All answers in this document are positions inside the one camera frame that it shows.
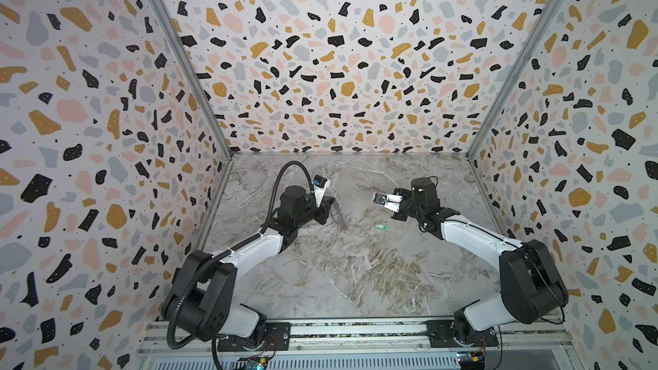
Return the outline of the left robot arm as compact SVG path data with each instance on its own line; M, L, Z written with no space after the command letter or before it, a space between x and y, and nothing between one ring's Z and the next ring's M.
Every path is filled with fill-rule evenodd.
M308 193L300 186L290 186L280 199L281 206L264 232L213 253L196 250L176 271L160 313L168 322L170 349L181 349L195 339L217 342L220 337L228 337L243 349L259 349L265 344L267 317L233 302L236 283L291 246L306 224L324 225L336 207L336 199L320 188Z

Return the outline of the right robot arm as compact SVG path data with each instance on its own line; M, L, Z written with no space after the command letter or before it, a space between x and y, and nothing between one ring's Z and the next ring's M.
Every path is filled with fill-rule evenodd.
M411 189L376 193L374 202L390 210L393 219L414 219L421 232L469 251L498 272L498 294L454 313L452 335L458 344L474 344L499 325L533 324L567 305L568 291L546 245L503 236L445 207L431 176L414 179Z

